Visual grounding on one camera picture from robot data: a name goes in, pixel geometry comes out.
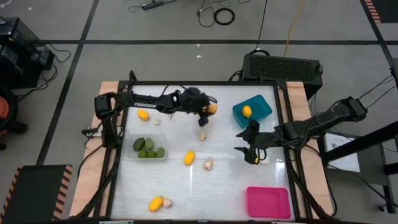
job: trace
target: white table surface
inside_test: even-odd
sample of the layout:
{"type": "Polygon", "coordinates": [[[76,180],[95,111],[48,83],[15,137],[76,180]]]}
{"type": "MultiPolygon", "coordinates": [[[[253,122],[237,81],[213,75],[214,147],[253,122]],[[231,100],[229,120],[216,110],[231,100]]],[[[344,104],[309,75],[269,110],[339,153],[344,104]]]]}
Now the white table surface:
{"type": "MultiPolygon", "coordinates": [[[[255,95],[262,95],[273,112],[260,121],[260,131],[274,131],[279,124],[272,86],[195,86],[218,100],[218,112],[209,117],[201,128],[199,117],[175,113],[169,116],[156,110],[146,110],[150,121],[137,116],[139,108],[129,108],[118,179],[113,200],[112,219],[171,219],[171,220],[258,220],[246,213],[245,192],[250,186],[282,187],[289,192],[289,220],[294,219],[284,152],[281,147],[267,150],[268,164],[250,165],[236,146],[248,146],[235,135],[243,131],[234,120],[232,107],[255,95]],[[155,126],[154,119],[161,124],[155,126]],[[206,141],[198,134],[206,132],[206,141]],[[142,161],[136,157],[132,144],[138,137],[152,137],[155,147],[166,148],[161,161],[142,161]],[[195,152],[191,166],[183,163],[187,151],[195,152]],[[203,162],[213,158],[213,169],[205,170],[203,162]],[[149,211],[156,196],[173,200],[169,209],[149,211]]],[[[133,87],[140,95],[159,96],[164,86],[133,87]]],[[[182,88],[170,86],[165,94],[182,88]]]]}

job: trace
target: wooden table frame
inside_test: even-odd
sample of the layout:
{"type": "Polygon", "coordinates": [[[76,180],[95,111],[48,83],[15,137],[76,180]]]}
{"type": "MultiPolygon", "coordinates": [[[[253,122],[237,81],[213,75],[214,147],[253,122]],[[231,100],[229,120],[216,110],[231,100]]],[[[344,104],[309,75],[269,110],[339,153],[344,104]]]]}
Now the wooden table frame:
{"type": "MultiPolygon", "coordinates": [[[[107,92],[117,92],[121,84],[122,83],[119,82],[103,82],[99,93],[103,94],[107,92]]],[[[287,91],[279,89],[279,98],[285,99],[280,101],[280,108],[282,110],[282,117],[284,122],[287,122],[289,119],[304,120],[310,117],[310,111],[308,108],[308,102],[307,97],[305,96],[303,83],[288,82],[287,91]]],[[[123,116],[120,116],[118,118],[117,125],[121,124],[122,117],[123,116]]],[[[91,126],[97,127],[99,123],[100,120],[98,120],[94,116],[91,126]]],[[[93,138],[88,141],[84,157],[86,157],[99,145],[101,145],[101,138],[93,138]]],[[[318,149],[317,142],[313,139],[308,142],[308,145],[314,147],[315,149],[318,149]]],[[[100,180],[102,180],[107,174],[107,172],[105,172],[103,168],[108,167],[107,171],[109,172],[110,168],[112,167],[115,154],[115,149],[107,150],[105,148],[101,148],[89,159],[87,159],[85,165],[82,167],[80,172],[80,178],[78,179],[75,196],[70,210],[70,216],[79,213],[87,204],[87,202],[90,201],[90,199],[98,189],[100,180]]],[[[298,156],[298,154],[290,152],[290,156],[295,158],[295,156],[298,156]]],[[[311,192],[318,204],[328,214],[332,214],[333,207],[331,204],[328,185],[325,177],[325,171],[323,169],[321,159],[315,153],[309,151],[306,148],[303,148],[301,153],[301,163],[294,162],[294,167],[296,170],[300,170],[297,169],[298,167],[302,168],[307,189],[309,190],[309,192],[311,192]]],[[[109,184],[103,194],[101,201],[101,204],[103,206],[101,206],[99,210],[94,209],[90,213],[90,216],[93,216],[94,214],[94,216],[105,216],[106,214],[110,213],[109,207],[104,205],[108,204],[109,193],[113,190],[110,190],[111,187],[114,187],[114,185],[112,186],[112,184],[109,184]]],[[[296,214],[296,218],[317,218],[316,214],[313,213],[308,204],[305,203],[301,191],[297,188],[297,186],[295,187],[294,192],[295,197],[297,198],[297,200],[295,199],[295,201],[298,206],[298,214],[296,214]]]]}

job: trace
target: table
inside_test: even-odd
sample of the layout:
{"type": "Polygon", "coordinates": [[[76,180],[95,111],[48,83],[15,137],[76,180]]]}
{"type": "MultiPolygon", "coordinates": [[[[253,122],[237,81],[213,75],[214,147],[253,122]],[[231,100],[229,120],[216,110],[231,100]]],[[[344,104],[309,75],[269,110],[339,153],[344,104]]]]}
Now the table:
{"type": "MultiPolygon", "coordinates": [[[[115,92],[118,89],[119,82],[103,82],[100,94],[107,92],[115,92]]],[[[308,108],[307,98],[305,96],[305,91],[303,84],[301,82],[288,82],[287,83],[287,93],[290,98],[290,107],[292,110],[292,116],[295,120],[303,120],[310,117],[310,111],[308,108]]],[[[283,92],[279,90],[280,98],[283,99],[283,92]]],[[[287,110],[286,105],[283,100],[281,100],[282,114],[284,121],[287,121],[287,110]]],[[[97,127],[100,121],[94,116],[92,127],[97,127]]],[[[93,138],[87,144],[85,155],[87,156],[92,150],[97,148],[101,144],[101,138],[93,138]]],[[[318,149],[316,140],[310,140],[308,145],[318,149]]],[[[93,194],[96,192],[99,186],[101,171],[104,164],[104,158],[106,154],[106,149],[101,148],[95,154],[92,155],[86,162],[80,172],[80,178],[77,183],[75,196],[72,203],[72,208],[70,211],[70,216],[76,215],[80,212],[86,203],[91,199],[93,194]]],[[[109,169],[113,163],[115,155],[115,150],[113,149],[109,157],[109,169]]],[[[304,148],[301,153],[302,167],[305,174],[305,181],[307,184],[307,189],[314,196],[315,200],[320,206],[328,213],[333,213],[333,207],[330,200],[330,195],[326,183],[325,172],[323,170],[323,165],[321,159],[310,150],[304,148]]],[[[297,194],[297,205],[300,218],[306,218],[305,203],[303,202],[303,197],[300,190],[296,187],[297,194]]],[[[99,215],[106,214],[106,204],[109,197],[109,186],[108,189],[103,194],[101,201],[101,209],[99,215]]]]}

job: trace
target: pink container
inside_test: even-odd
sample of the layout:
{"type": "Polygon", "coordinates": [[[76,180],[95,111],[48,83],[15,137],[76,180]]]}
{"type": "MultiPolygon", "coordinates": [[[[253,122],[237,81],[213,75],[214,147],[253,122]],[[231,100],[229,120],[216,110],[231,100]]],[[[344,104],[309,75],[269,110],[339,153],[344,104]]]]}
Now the pink container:
{"type": "Polygon", "coordinates": [[[246,212],[253,218],[290,218],[289,194],[284,188],[248,187],[246,212]]]}

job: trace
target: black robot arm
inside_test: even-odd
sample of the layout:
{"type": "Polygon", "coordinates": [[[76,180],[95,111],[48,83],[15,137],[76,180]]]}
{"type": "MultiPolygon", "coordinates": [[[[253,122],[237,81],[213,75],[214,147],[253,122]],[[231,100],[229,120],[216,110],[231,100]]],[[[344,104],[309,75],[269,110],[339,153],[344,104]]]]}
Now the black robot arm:
{"type": "Polygon", "coordinates": [[[294,149],[301,149],[310,138],[334,127],[345,121],[362,121],[366,117],[368,110],[358,99],[352,97],[339,100],[328,110],[319,113],[304,121],[293,121],[274,127],[273,133],[260,133],[260,125],[255,120],[250,120],[249,126],[237,135],[249,143],[250,148],[236,147],[243,151],[245,161],[250,164],[258,164],[256,150],[265,150],[268,147],[288,146],[294,149]]]}
{"type": "Polygon", "coordinates": [[[176,90],[173,93],[160,96],[138,95],[133,91],[123,93],[106,93],[95,98],[95,115],[102,121],[103,130],[101,132],[104,147],[118,147],[121,140],[118,136],[114,119],[125,106],[150,108],[161,113],[172,114],[174,112],[185,112],[199,115],[199,126],[208,123],[208,117],[213,115],[215,107],[210,107],[211,102],[217,100],[211,96],[201,93],[197,88],[184,88],[181,93],[176,90]],[[117,107],[112,109],[111,99],[114,98],[117,107]]]}

